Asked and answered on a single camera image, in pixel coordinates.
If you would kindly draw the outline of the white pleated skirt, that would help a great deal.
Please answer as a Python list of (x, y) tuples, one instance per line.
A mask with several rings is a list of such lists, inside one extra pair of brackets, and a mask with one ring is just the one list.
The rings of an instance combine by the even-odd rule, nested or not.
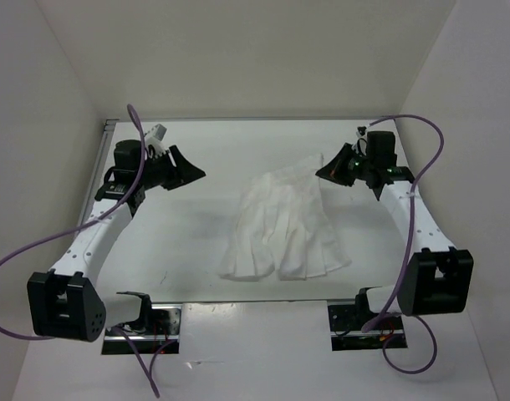
[(242, 193), (218, 275), (258, 282), (272, 274), (281, 281), (325, 277), (351, 259), (339, 244), (323, 207), (318, 170), (324, 157), (253, 179)]

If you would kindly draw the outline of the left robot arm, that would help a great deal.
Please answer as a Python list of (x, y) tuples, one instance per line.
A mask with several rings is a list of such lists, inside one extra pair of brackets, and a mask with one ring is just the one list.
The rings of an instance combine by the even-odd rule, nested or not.
[(124, 322), (132, 332), (148, 332), (154, 313), (141, 304), (143, 293), (118, 290), (99, 295), (95, 289), (107, 256), (130, 224), (145, 193), (166, 190), (205, 177), (174, 145), (122, 140), (115, 145), (114, 164), (94, 198), (88, 227), (47, 272), (35, 272), (27, 291), (34, 332), (43, 337), (95, 341), (105, 327)]

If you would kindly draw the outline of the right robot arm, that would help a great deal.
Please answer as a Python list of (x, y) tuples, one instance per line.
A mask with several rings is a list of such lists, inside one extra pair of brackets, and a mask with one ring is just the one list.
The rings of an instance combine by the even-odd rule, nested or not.
[(367, 300), (354, 307), (355, 321), (372, 328), (390, 314), (462, 312), (474, 266), (471, 253), (445, 236), (421, 197), (417, 177), (409, 167), (398, 165), (395, 134), (360, 127), (357, 136), (316, 175), (348, 187), (364, 182), (389, 212), (405, 250), (395, 285), (365, 290)]

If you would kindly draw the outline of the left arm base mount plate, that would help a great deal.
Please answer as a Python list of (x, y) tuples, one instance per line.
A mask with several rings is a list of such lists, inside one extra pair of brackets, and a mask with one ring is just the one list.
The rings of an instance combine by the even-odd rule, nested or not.
[(143, 355), (178, 354), (180, 348), (182, 305), (154, 303), (131, 322), (123, 322), (105, 330), (102, 355), (133, 353), (123, 332)]

